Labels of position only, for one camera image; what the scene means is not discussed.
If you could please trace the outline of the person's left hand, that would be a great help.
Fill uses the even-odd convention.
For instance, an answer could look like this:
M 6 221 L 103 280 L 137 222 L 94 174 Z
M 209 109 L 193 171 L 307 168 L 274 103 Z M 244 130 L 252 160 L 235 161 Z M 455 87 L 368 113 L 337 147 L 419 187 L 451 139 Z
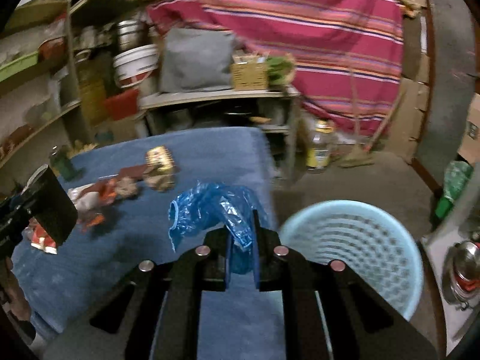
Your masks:
M 12 272 L 13 263 L 9 257 L 1 261 L 1 286 L 4 288 L 10 311 L 19 321 L 30 321 L 31 307 L 27 302 L 19 281 Z

